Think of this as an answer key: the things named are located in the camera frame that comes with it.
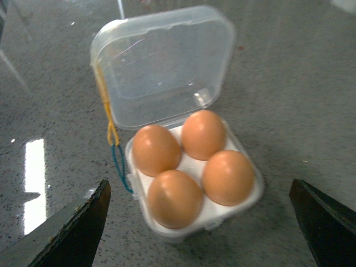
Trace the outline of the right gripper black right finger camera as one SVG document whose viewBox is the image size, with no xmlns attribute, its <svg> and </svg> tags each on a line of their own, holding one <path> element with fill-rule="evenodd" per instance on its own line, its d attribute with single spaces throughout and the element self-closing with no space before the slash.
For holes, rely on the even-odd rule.
<svg viewBox="0 0 356 267">
<path fill-rule="evenodd" d="M 289 197 L 317 266 L 355 266 L 355 211 L 300 179 Z"/>
</svg>

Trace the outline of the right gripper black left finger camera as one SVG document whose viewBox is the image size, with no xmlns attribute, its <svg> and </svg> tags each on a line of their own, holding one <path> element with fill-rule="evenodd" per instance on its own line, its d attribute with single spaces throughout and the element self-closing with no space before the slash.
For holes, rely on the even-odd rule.
<svg viewBox="0 0 356 267">
<path fill-rule="evenodd" d="M 92 266 L 110 200 L 109 181 L 98 182 L 1 252 L 1 266 Z"/>
</svg>

